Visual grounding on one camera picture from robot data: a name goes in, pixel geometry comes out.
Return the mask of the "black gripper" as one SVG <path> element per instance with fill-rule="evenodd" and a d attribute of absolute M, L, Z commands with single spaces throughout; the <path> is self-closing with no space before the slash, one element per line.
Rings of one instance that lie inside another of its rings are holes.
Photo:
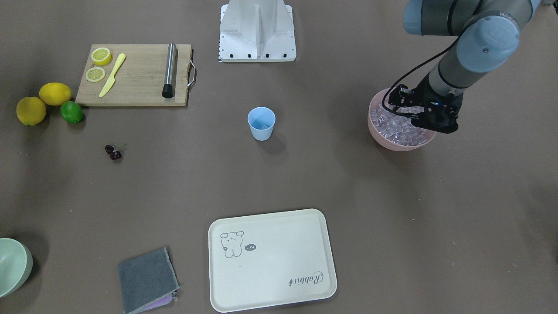
<path fill-rule="evenodd" d="M 413 126 L 437 133 L 454 133 L 458 130 L 459 111 L 463 95 L 438 95 L 428 81 L 408 89 L 399 84 L 388 93 L 388 111 L 411 119 Z"/>

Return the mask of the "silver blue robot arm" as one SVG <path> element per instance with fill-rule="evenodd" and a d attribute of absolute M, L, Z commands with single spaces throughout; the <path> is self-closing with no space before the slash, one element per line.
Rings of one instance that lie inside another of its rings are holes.
<path fill-rule="evenodd" d="M 454 133 L 464 92 L 516 51 L 522 28 L 540 0 L 411 0 L 403 14 L 407 33 L 454 36 L 439 62 L 416 88 L 397 80 L 382 106 L 415 127 Z"/>

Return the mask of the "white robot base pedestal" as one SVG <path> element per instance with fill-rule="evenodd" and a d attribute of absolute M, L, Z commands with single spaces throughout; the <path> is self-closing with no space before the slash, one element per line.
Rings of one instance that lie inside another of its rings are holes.
<path fill-rule="evenodd" d="M 293 8 L 283 0 L 230 0 L 220 13 L 220 62 L 296 59 Z"/>

